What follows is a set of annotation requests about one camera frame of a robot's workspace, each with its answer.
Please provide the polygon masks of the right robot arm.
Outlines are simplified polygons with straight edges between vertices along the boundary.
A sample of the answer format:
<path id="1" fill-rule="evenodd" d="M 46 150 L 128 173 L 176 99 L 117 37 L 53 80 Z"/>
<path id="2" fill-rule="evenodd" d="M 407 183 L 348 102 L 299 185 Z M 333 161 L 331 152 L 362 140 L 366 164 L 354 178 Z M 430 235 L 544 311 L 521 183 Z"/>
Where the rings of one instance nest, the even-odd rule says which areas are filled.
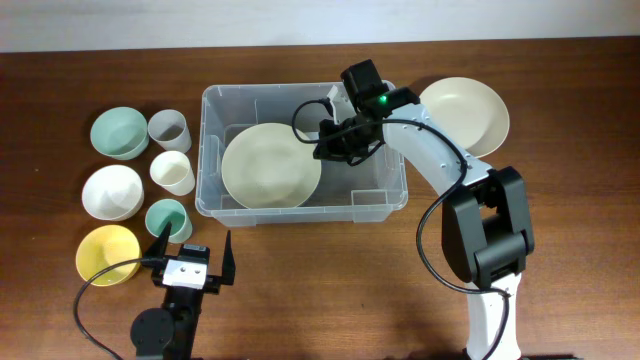
<path id="1" fill-rule="evenodd" d="M 330 116 L 314 140 L 318 160 L 357 166 L 386 145 L 406 158 L 437 194 L 416 230 L 427 271 L 467 297 L 470 359 L 519 359 L 516 294 L 535 248 L 522 176 L 478 160 L 429 120 L 407 87 L 390 88 L 372 60 L 340 75 L 355 113 L 340 120 L 332 96 L 320 99 Z"/>

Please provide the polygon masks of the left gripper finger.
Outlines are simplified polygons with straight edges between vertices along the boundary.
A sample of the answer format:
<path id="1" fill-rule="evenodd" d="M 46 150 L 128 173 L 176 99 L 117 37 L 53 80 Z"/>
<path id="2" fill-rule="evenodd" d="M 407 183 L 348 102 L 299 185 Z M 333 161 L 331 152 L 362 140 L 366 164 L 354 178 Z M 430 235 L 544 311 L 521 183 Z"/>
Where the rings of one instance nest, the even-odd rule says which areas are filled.
<path id="1" fill-rule="evenodd" d="M 232 235 L 231 235 L 231 231 L 228 230 L 226 239 L 225 239 L 220 283 L 222 285 L 232 286 L 235 281 L 235 274 L 236 274 L 236 264 L 235 264 L 235 259 L 233 255 L 233 249 L 232 249 Z"/>
<path id="2" fill-rule="evenodd" d="M 167 222 L 160 235 L 153 241 L 149 248 L 144 252 L 145 258 L 162 258 L 165 255 L 166 248 L 171 235 L 172 224 Z"/>

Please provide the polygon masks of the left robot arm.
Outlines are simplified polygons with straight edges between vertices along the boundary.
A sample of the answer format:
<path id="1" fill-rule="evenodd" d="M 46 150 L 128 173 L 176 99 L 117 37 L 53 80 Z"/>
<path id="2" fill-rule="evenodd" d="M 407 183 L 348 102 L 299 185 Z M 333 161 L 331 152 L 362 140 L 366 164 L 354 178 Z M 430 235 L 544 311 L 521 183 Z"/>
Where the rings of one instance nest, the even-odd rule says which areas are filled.
<path id="1" fill-rule="evenodd" d="M 236 265 L 231 236 L 227 235 L 222 272 L 210 275 L 210 249 L 183 244 L 177 255 L 166 253 L 172 225 L 144 252 L 151 263 L 151 280 L 165 290 L 160 307 L 141 312 L 133 321 L 130 339 L 137 359 L 189 359 L 192 354 L 203 297 L 217 295 L 222 286 L 234 284 Z"/>

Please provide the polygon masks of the beige plate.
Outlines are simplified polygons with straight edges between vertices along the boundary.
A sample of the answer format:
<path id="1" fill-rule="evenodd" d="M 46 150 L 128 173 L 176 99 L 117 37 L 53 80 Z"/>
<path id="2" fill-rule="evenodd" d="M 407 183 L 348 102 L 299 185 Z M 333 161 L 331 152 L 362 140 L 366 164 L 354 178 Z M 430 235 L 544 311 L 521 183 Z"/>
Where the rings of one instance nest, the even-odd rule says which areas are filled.
<path id="1" fill-rule="evenodd" d="M 228 193 L 250 209 L 291 208 L 319 185 L 322 165 L 314 146 L 291 126 L 264 123 L 240 132 L 227 146 L 221 175 Z"/>
<path id="2" fill-rule="evenodd" d="M 506 104 L 496 91 L 478 80 L 438 80 L 422 91 L 420 100 L 433 123 L 476 158 L 495 152 L 508 136 L 510 115 Z"/>

